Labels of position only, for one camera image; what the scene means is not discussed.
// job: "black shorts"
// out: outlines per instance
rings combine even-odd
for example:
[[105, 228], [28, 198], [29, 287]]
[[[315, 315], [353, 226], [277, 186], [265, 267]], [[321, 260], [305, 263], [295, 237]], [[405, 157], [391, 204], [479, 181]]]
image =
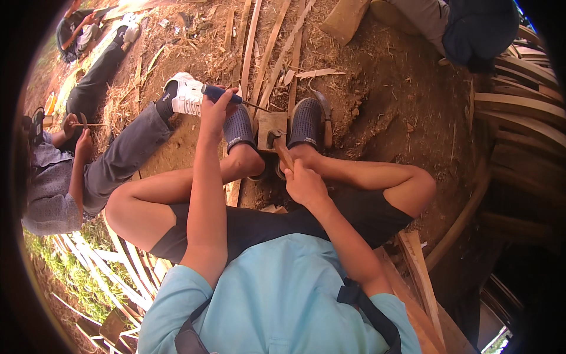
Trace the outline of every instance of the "black shorts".
[[[413, 218], [391, 206], [382, 190], [349, 190], [333, 198], [336, 207], [372, 249], [403, 230]], [[170, 205], [177, 224], [150, 251], [156, 257], [179, 263], [187, 249], [188, 203]], [[226, 207], [228, 262], [247, 248], [290, 233], [303, 233], [329, 241], [315, 217], [304, 207], [288, 214]]]

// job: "backpack strap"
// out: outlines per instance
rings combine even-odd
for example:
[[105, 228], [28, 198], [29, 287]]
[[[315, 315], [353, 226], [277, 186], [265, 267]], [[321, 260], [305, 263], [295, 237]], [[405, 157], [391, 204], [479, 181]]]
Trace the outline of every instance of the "backpack strap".
[[357, 282], [350, 278], [344, 278], [344, 285], [340, 288], [336, 301], [343, 304], [358, 305], [370, 320], [371, 325], [389, 345], [389, 350], [385, 354], [401, 354], [401, 337], [397, 326], [375, 307]]
[[192, 323], [199, 318], [200, 314], [210, 304], [212, 296], [194, 310], [183, 323], [179, 333], [175, 336], [175, 349], [177, 354], [209, 354], [209, 351], [200, 340]]

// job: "blue handle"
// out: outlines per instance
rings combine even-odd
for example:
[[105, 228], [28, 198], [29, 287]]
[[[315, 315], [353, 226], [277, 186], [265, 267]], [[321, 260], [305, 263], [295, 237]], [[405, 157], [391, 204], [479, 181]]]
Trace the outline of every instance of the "blue handle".
[[[216, 103], [216, 101], [220, 98], [220, 96], [224, 94], [224, 92], [226, 92], [226, 90], [218, 86], [204, 84], [201, 92], [203, 93], [203, 95], [207, 95], [214, 103]], [[240, 104], [242, 103], [242, 101], [243, 100], [240, 96], [232, 93], [230, 103]]]

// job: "screwdriver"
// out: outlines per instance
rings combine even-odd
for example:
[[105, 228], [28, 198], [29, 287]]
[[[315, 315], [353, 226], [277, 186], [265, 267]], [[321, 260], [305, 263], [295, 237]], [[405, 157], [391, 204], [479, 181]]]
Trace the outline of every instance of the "screwdriver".
[[[224, 92], [226, 92], [226, 90], [223, 89], [223, 88], [220, 88], [218, 86], [213, 86], [213, 85], [207, 85], [207, 84], [204, 84], [202, 90], [200, 90], [200, 91], [203, 93], [203, 95], [207, 95], [208, 97], [210, 97], [214, 102], [216, 102], [220, 98], [220, 96], [222, 96], [224, 94]], [[240, 96], [236, 95], [235, 93], [232, 93], [232, 98], [230, 100], [230, 103], [233, 103], [233, 104], [244, 103], [244, 104], [248, 104], [250, 106], [253, 106], [255, 108], [264, 110], [266, 112], [269, 112], [265, 108], [262, 108], [260, 106], [256, 106], [255, 104], [244, 101]]]

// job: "man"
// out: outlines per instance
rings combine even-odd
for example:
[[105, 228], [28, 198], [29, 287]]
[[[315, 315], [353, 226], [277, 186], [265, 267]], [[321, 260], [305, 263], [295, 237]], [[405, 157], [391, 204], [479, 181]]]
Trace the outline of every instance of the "man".
[[[176, 98], [175, 110], [169, 97], [176, 97], [177, 89], [197, 81], [189, 74], [179, 73], [170, 80], [171, 92], [165, 92], [157, 103], [150, 103], [108, 150], [90, 163], [90, 129], [76, 125], [81, 114], [89, 123], [94, 122], [97, 106], [106, 92], [106, 81], [125, 56], [122, 45], [124, 41], [133, 42], [138, 34], [139, 27], [134, 23], [118, 28], [113, 42], [70, 92], [62, 130], [55, 134], [43, 131], [40, 141], [30, 144], [31, 179], [27, 211], [22, 219], [30, 232], [46, 235], [80, 230], [84, 217], [96, 216], [112, 191], [169, 139], [172, 128], [168, 119], [173, 113], [187, 113], [193, 96]], [[29, 132], [30, 140], [34, 133]]]
[[446, 59], [473, 74], [494, 72], [494, 58], [519, 28], [513, 0], [372, 0], [370, 7], [385, 24], [411, 35], [416, 28]]
[[[435, 181], [414, 166], [322, 156], [315, 149], [321, 107], [309, 98], [294, 109], [294, 173], [284, 171], [289, 195], [303, 207], [288, 214], [226, 207], [222, 185], [265, 168], [247, 110], [228, 105], [233, 92], [216, 104], [203, 99], [193, 168], [126, 183], [106, 207], [121, 237], [179, 263], [144, 316], [138, 351], [420, 353], [372, 248], [421, 213]], [[222, 129], [228, 157], [219, 162]], [[358, 190], [333, 200], [321, 176]], [[369, 298], [367, 318], [337, 301], [346, 275]], [[386, 317], [374, 324], [368, 306]]]
[[66, 63], [79, 59], [92, 49], [102, 31], [98, 27], [100, 19], [92, 9], [79, 9], [80, 0], [73, 0], [61, 22], [57, 25], [55, 38], [57, 48]]

